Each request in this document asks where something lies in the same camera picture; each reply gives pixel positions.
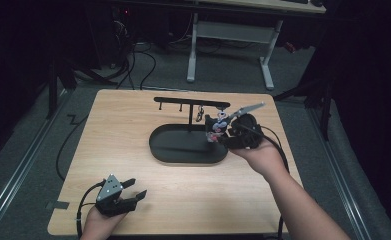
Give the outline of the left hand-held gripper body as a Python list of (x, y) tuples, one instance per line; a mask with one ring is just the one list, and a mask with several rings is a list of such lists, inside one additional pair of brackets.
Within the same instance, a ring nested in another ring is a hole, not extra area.
[(116, 176), (110, 174), (96, 197), (95, 207), (102, 215), (107, 217), (134, 211), (137, 206), (135, 197), (120, 198), (124, 189)]

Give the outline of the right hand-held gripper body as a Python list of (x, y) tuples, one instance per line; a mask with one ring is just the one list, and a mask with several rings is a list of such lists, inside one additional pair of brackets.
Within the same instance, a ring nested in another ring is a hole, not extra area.
[(232, 113), (228, 118), (233, 120), (239, 118), (239, 124), (234, 128), (228, 129), (230, 140), (224, 145), (228, 149), (246, 149), (257, 148), (263, 137), (263, 132), (256, 118), (251, 114), (251, 111), (259, 109), (265, 105), (264, 102), (241, 107), (236, 112)]

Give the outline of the black and pink plush keychain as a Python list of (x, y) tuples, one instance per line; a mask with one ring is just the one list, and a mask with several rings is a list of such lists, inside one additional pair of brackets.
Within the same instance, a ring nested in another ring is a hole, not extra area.
[(227, 130), (230, 120), (224, 111), (219, 111), (216, 118), (205, 116), (206, 137), (208, 142), (217, 142)]

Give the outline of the black hook rack with tray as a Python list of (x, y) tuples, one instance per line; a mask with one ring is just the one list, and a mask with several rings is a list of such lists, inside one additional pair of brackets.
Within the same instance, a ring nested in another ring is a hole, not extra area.
[(194, 108), (215, 107), (225, 110), (229, 102), (155, 97), (162, 109), (164, 103), (178, 104), (179, 110), (184, 105), (189, 107), (187, 124), (164, 124), (157, 127), (150, 135), (149, 147), (152, 155), (166, 164), (212, 165), (222, 161), (228, 150), (217, 142), (209, 142), (206, 136), (205, 124), (194, 124)]

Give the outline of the person's left hand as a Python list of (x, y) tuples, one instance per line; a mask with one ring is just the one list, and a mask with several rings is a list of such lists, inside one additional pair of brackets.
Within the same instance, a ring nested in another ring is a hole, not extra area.
[(96, 207), (92, 207), (86, 216), (79, 240), (107, 240), (125, 216), (126, 213), (107, 217), (102, 215)]

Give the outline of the person's right hand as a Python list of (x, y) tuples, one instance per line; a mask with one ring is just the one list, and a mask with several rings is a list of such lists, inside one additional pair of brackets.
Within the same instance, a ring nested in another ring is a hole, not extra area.
[(288, 176), (278, 149), (268, 140), (263, 140), (254, 149), (231, 149), (231, 152), (245, 159), (268, 183), (277, 182)]

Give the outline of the grey tape strip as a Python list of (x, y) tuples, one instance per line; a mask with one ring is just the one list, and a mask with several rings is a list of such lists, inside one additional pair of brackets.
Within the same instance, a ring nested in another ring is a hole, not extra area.
[(48, 210), (53, 210), (53, 209), (68, 209), (69, 207), (69, 202), (63, 202), (63, 201), (55, 201), (55, 202), (48, 202), (45, 206), (46, 209)]

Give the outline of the black metal stand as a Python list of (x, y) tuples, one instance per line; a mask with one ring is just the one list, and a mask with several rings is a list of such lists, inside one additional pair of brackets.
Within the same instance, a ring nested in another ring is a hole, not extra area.
[(113, 85), (113, 82), (108, 80), (106, 77), (102, 77), (93, 70), (70, 58), (54, 56), (51, 64), (49, 65), (49, 99), (47, 118), (52, 118), (58, 109), (58, 82), (61, 82), (66, 90), (74, 90), (77, 87), (76, 77), (74, 74), (75, 70), (82, 72), (84, 75), (101, 84)]
[(330, 109), (333, 83), (333, 80), (316, 79), (306, 83), (301, 83), (288, 91), (274, 96), (273, 99), (275, 101), (282, 101), (291, 96), (305, 96), (304, 106), (306, 108), (319, 107), (321, 109), (319, 131), (324, 140), (328, 141), (328, 124), (331, 117)]

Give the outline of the white-framed desk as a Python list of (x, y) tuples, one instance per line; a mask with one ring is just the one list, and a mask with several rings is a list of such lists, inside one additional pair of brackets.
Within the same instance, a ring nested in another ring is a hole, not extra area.
[(326, 8), (315, 3), (316, 0), (186, 0), (194, 3), (197, 10), (192, 14), (191, 51), (188, 60), (187, 81), (196, 79), (197, 53), (196, 46), (199, 38), (230, 40), (247, 43), (266, 44), (268, 49), (259, 58), (265, 87), (274, 89), (274, 83), (269, 68), (273, 50), (278, 40), (283, 18), (278, 17), (271, 26), (254, 26), (248, 23), (231, 23), (225, 20), (200, 20), (198, 15), (201, 7), (223, 7), (223, 12), (230, 14), (231, 10), (268, 11), (276, 14), (300, 14), (301, 16), (323, 16)]

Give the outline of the metal floor rail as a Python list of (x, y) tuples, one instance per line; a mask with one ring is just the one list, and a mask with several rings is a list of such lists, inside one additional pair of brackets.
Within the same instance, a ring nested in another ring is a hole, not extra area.
[(325, 139), (321, 132), (318, 114), (314, 109), (307, 109), (306, 112), (315, 128), (316, 135), (318, 136), (321, 145), (324, 148), (331, 176), (344, 206), (345, 212), (354, 230), (356, 238), (357, 240), (370, 240), (371, 235), (364, 222), (357, 201), (355, 200), (348, 186), (348, 183), (344, 177), (342, 169), (339, 166), (339, 163), (330, 145), (330, 142)]
[(38, 98), (0, 151), (0, 221), (13, 201), (36, 160), (41, 145), (56, 120), (59, 111), (72, 96), (72, 90), (62, 90), (58, 105), (48, 114), (48, 92)]

